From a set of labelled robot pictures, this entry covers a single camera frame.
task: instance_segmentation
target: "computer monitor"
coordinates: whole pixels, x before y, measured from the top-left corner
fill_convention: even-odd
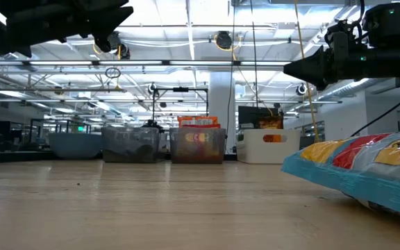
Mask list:
[[[277,108],[270,108],[270,110],[272,111],[273,115],[278,115]],[[239,106],[238,112],[239,127],[241,124],[253,124],[254,128],[258,128],[261,117],[271,116],[271,112],[268,110],[268,108]]]

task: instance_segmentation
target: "gray bowl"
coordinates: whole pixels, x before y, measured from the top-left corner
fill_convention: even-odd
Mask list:
[[[59,158],[84,160],[95,157],[101,150],[101,135],[84,133],[51,133],[50,149]]]

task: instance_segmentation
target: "snack bag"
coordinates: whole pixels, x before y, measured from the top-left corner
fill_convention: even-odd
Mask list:
[[[183,127],[184,125],[215,125],[219,123],[217,117],[211,116],[183,116],[177,117],[178,126]]]
[[[282,171],[400,214],[400,132],[315,143],[287,157]]]

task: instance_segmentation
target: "white column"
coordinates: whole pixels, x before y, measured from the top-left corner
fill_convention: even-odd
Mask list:
[[[230,72],[210,73],[209,115],[218,117],[222,128],[226,129],[228,133],[226,153],[233,153],[235,146],[235,82]]]

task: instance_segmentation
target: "wooden floor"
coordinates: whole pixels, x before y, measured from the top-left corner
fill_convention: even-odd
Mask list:
[[[0,250],[400,249],[400,219],[276,165],[0,164]]]

